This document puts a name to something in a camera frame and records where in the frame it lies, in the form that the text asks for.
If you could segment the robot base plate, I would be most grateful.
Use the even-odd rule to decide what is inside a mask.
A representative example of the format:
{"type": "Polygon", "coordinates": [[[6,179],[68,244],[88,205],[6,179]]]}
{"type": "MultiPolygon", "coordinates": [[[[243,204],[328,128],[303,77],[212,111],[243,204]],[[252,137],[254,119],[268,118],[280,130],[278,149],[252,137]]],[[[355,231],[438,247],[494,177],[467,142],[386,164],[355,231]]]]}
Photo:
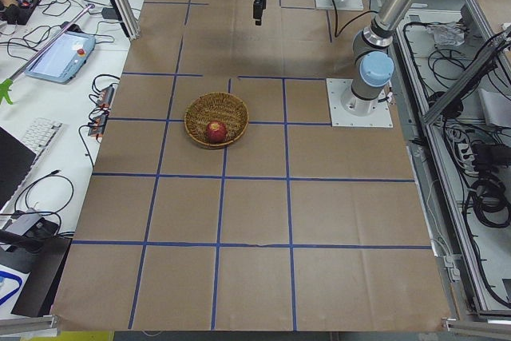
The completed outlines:
{"type": "Polygon", "coordinates": [[[351,83],[352,80],[346,78],[326,80],[331,126],[392,129],[394,125],[384,90],[376,99],[365,101],[352,93],[351,83]]]}

